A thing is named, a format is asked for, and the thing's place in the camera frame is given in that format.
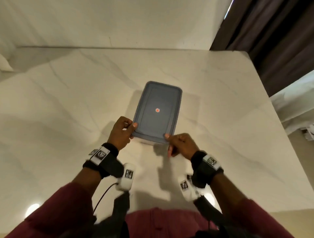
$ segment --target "gray lid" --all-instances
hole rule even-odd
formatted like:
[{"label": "gray lid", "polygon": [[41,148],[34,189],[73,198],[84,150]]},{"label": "gray lid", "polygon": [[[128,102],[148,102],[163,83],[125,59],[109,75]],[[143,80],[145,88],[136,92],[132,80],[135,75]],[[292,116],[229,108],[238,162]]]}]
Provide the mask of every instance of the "gray lid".
[{"label": "gray lid", "polygon": [[138,127],[132,135],[167,143],[164,135],[174,134],[181,96],[182,90],[178,87],[152,81],[146,83],[133,119]]}]

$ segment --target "countertop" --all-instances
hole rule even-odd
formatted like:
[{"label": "countertop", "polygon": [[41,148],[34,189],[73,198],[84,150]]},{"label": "countertop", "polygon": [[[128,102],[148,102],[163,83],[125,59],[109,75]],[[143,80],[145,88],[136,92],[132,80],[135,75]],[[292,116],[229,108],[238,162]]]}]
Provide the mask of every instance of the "countertop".
[{"label": "countertop", "polygon": [[[70,182],[119,116],[133,119],[148,81],[183,90],[176,133],[214,155],[249,198],[268,212],[314,208],[313,189],[245,53],[20,48],[10,64],[16,72],[0,76],[0,233]],[[136,165],[130,212],[195,209],[177,182],[192,172],[188,160],[136,139],[118,158]],[[94,205],[114,182],[101,182]],[[119,194],[105,195],[99,219]]]}]

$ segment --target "maroon sleeve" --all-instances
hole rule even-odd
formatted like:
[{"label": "maroon sleeve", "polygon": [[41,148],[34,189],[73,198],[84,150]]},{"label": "maroon sleeve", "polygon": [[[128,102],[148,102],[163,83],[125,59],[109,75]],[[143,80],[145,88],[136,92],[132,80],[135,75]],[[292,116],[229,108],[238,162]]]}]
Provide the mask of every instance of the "maroon sleeve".
[{"label": "maroon sleeve", "polygon": [[81,227],[93,217],[91,196],[77,183],[68,183],[29,215],[6,237],[46,238]]},{"label": "maroon sleeve", "polygon": [[293,238],[271,215],[253,200],[243,199],[233,217],[250,233],[263,238]]}]

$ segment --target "brown curtain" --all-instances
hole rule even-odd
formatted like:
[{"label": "brown curtain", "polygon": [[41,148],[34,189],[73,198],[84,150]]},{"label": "brown curtain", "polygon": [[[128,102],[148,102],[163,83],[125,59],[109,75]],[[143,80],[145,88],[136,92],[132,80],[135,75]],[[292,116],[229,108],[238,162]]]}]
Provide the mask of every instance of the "brown curtain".
[{"label": "brown curtain", "polygon": [[234,0],[210,50],[246,51],[272,96],[314,70],[314,1]]}]

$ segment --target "maroon shirt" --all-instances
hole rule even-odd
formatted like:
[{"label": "maroon shirt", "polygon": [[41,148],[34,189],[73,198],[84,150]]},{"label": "maroon shirt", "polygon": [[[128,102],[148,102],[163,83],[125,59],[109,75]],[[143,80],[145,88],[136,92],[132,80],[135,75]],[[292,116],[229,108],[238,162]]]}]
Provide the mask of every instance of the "maroon shirt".
[{"label": "maroon shirt", "polygon": [[[6,237],[58,237],[67,230],[81,227],[90,221],[92,216],[91,196],[79,184],[69,183],[56,191]],[[244,199],[240,202],[233,217],[249,232],[263,238],[293,237],[273,217],[250,199]],[[128,214],[126,223],[130,238],[185,238],[194,236],[198,230],[209,229],[208,221],[199,213],[159,208]]]}]

